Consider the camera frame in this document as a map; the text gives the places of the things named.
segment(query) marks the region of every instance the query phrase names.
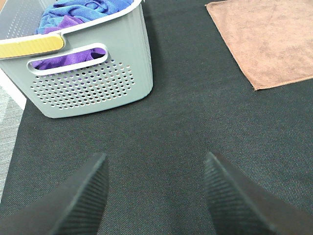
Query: purple cloth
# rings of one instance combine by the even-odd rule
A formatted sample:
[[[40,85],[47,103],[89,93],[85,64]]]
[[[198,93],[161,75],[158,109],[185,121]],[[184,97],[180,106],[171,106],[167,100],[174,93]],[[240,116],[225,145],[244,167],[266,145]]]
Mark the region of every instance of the purple cloth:
[[[61,21],[61,23],[59,23],[57,27],[45,28],[44,34],[82,23],[83,21],[81,19],[72,16],[64,16],[63,20]],[[56,58],[35,61],[32,62],[32,66],[38,70],[47,70],[97,59],[104,56],[105,54],[106,51],[103,50],[102,48],[94,48],[70,55],[64,55]]]

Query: dark gray carpet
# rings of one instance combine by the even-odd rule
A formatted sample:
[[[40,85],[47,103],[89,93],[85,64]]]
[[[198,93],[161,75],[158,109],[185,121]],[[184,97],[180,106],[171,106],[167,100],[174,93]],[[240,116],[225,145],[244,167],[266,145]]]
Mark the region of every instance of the dark gray carpet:
[[[144,4],[154,69],[145,99],[49,119],[28,102],[0,215],[57,187],[93,152],[110,159],[99,234],[214,235],[202,190],[208,150],[313,214],[313,80],[254,92],[203,0]]]

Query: laundry basket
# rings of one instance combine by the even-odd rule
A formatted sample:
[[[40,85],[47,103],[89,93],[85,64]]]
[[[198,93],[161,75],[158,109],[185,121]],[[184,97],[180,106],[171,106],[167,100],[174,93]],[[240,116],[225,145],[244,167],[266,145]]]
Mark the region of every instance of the laundry basket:
[[[94,21],[33,35],[55,0],[7,0],[0,13],[0,67],[47,117],[93,113],[144,98],[152,65],[141,0]],[[32,62],[92,48],[98,59],[37,70]]]

